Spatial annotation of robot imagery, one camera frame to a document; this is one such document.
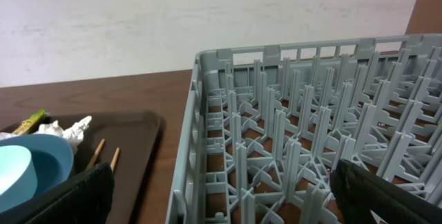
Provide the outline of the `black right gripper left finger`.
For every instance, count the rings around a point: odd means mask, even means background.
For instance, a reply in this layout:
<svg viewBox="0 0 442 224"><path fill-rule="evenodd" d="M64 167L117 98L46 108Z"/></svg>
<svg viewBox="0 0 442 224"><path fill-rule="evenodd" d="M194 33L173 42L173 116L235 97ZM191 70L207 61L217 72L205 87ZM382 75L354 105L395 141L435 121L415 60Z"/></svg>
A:
<svg viewBox="0 0 442 224"><path fill-rule="evenodd" d="M49 191L1 213L1 224L105 223L115 180L108 163L87 169Z"/></svg>

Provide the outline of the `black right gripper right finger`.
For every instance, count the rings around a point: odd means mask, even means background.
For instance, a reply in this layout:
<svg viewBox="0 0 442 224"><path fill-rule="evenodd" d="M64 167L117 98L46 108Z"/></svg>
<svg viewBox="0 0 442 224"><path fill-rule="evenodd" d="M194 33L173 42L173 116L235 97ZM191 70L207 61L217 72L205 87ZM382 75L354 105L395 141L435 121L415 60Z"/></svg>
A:
<svg viewBox="0 0 442 224"><path fill-rule="evenodd" d="M338 161L331 191L346 223L440 223L441 208L371 174L349 160Z"/></svg>

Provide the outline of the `white tissue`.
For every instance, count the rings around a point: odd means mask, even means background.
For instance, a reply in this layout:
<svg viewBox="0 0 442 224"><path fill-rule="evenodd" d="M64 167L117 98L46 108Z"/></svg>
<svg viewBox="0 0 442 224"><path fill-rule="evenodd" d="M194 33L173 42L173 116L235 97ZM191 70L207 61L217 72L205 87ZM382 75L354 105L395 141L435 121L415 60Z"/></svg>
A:
<svg viewBox="0 0 442 224"><path fill-rule="evenodd" d="M84 132L89 127L91 120L92 117L88 115L80 121L75 122L71 127L67 129L61 128L59 126L58 120L55 120L50 124L43 124L41 122L34 134L49 134L63 138L71 145L73 151L76 153L77 147L84 141ZM14 137L18 137L18 135L1 132L1 140Z"/></svg>

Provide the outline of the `blue plate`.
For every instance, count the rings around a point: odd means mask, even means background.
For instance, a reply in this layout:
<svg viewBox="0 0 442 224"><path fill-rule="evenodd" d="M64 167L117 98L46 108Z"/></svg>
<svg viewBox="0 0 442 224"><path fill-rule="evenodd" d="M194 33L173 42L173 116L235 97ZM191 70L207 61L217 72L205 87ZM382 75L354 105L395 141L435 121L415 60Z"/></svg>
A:
<svg viewBox="0 0 442 224"><path fill-rule="evenodd" d="M50 134L16 136L1 141L1 146L17 145L30 151L35 179L29 176L10 193L1 197L1 211L5 212L27 200L42 195L67 180L73 170L73 149L63 138Z"/></svg>

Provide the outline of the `green yellow snack wrapper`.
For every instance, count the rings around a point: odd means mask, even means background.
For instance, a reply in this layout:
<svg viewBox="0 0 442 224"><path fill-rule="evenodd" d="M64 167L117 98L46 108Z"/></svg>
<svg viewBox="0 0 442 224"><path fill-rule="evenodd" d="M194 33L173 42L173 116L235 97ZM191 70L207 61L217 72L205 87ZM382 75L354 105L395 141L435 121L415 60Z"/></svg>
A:
<svg viewBox="0 0 442 224"><path fill-rule="evenodd" d="M35 128L37 128L41 122L45 119L46 112L44 109L40 109L37 113L32 114L28 119L24 120L12 134L21 136L29 134Z"/></svg>

